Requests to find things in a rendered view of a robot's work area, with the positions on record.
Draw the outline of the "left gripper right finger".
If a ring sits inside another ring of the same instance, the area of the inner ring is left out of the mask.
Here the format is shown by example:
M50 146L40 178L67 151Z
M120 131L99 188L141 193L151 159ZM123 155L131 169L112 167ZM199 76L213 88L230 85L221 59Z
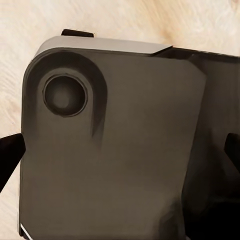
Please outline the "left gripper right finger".
M227 135L224 151L240 173L240 135L229 133Z

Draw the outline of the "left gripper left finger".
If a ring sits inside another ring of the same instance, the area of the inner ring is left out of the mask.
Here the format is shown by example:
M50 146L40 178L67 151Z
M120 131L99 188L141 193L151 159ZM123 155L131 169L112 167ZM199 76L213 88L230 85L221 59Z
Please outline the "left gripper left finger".
M0 138L0 193L26 152L22 133Z

